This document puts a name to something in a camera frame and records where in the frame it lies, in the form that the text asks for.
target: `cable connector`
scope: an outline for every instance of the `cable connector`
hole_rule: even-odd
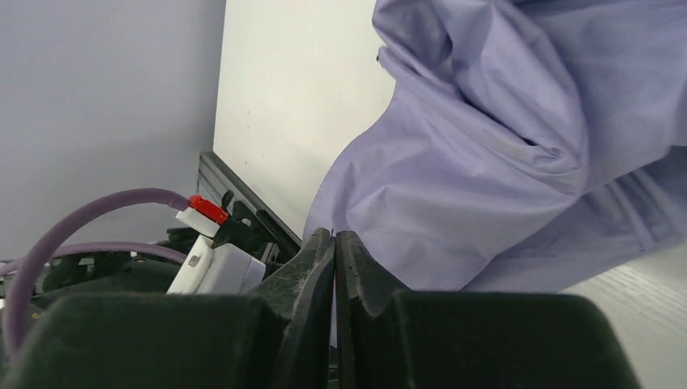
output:
[[[264,263],[231,244],[211,246],[198,237],[167,294],[242,294],[260,284]]]
[[[206,237],[214,237],[229,214],[199,194],[189,197],[189,207],[177,213],[177,219]]]
[[[189,197],[189,207],[219,225],[222,225],[229,218],[229,214],[224,209],[216,206],[210,200],[205,200],[200,194]]]

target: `white surface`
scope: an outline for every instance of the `white surface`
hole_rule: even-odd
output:
[[[177,220],[188,225],[206,237],[214,237],[215,234],[217,234],[217,231],[220,230],[219,224],[206,218],[205,215],[194,210],[192,207],[188,207],[183,211],[177,212]]]
[[[606,314],[643,387],[687,388],[687,244],[566,292],[589,298]]]
[[[334,159],[387,107],[374,0],[228,0],[214,152],[296,234]]]

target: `gray wall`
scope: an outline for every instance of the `gray wall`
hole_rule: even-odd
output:
[[[0,257],[116,190],[191,195],[211,149],[224,1],[0,2]],[[143,205],[71,242],[164,236]]]

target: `wire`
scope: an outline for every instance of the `wire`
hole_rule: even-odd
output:
[[[55,224],[30,249],[15,274],[10,291],[5,299],[2,316],[2,339],[10,363],[16,359],[26,338],[28,328],[25,319],[32,297],[33,287],[43,271],[43,266],[53,257],[55,251],[72,234],[104,214],[130,205],[159,203],[184,211],[189,200],[170,190],[141,188],[124,190],[105,196],[72,212]]]
[[[138,253],[157,255],[170,261],[177,263],[184,263],[186,256],[176,250],[167,247],[152,245],[150,243],[137,242],[92,242],[80,243],[78,245],[62,246],[55,250],[53,258],[63,257],[65,255],[86,254],[86,253],[100,253],[105,251],[136,251]],[[17,270],[21,266],[23,258],[15,259],[9,263],[0,266],[0,277],[6,276],[9,273]]]

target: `lavender fabric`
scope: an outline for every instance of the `lavender fabric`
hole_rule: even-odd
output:
[[[687,2],[378,0],[386,112],[310,209],[414,289],[551,291],[687,236]]]

